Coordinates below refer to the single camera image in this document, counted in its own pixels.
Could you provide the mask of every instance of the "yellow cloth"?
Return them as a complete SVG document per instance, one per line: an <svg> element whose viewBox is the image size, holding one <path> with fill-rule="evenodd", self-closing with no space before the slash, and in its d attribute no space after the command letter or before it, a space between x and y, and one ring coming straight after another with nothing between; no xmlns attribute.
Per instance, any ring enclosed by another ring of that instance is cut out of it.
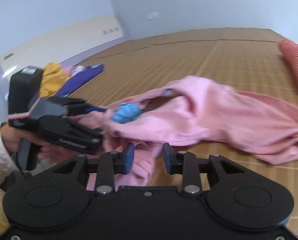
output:
<svg viewBox="0 0 298 240"><path fill-rule="evenodd" d="M43 68L40 96L53 96L69 78L61 69L60 64L56 62L49 63Z"/></svg>

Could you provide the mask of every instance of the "brown mat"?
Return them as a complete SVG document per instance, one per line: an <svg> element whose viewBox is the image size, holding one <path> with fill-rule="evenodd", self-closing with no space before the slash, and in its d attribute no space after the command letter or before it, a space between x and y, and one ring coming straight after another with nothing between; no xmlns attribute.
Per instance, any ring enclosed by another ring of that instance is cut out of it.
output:
<svg viewBox="0 0 298 240"><path fill-rule="evenodd" d="M73 93L94 105L107 105L141 94L187 75L274 96L298 106L298 93L278 42L283 37L263 29L190 30L127 41L84 60L82 65L105 64L105 72ZM270 166L226 144L202 142L187 147L199 157L221 154L287 187L295 198L288 228L298 234L298 161ZM208 182L202 176L204 189ZM179 185L181 176L166 175L161 159L152 185Z"/></svg>

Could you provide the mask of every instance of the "purple cloth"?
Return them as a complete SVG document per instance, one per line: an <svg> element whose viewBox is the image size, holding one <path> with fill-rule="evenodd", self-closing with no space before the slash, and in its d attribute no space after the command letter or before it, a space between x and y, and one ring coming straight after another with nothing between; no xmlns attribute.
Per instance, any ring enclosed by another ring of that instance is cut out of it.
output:
<svg viewBox="0 0 298 240"><path fill-rule="evenodd" d="M99 75L104 70L104 64L98 64L94 66L87 67L84 71L81 71L70 78L60 90L55 94L55 96L66 96L77 90L83 84L87 83L89 80Z"/></svg>

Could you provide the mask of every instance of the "wall outlet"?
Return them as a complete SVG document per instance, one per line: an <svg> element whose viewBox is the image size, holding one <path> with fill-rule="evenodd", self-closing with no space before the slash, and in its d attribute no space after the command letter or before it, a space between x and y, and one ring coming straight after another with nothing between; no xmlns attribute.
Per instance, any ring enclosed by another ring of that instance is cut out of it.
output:
<svg viewBox="0 0 298 240"><path fill-rule="evenodd" d="M157 13L157 12L147 14L148 21L156 19L158 17L159 17L159 13Z"/></svg>

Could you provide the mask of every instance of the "white wall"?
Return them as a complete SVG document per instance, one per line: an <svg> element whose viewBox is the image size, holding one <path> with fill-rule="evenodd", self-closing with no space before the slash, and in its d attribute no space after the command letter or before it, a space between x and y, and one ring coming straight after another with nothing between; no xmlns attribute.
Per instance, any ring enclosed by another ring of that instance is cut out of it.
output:
<svg viewBox="0 0 298 240"><path fill-rule="evenodd" d="M0 0L0 55L55 28L112 13L110 0ZM0 96L0 121L5 118Z"/></svg>
<svg viewBox="0 0 298 240"><path fill-rule="evenodd" d="M133 39L188 29L269 28L298 42L298 0L111 0ZM151 21L148 13L160 17Z"/></svg>

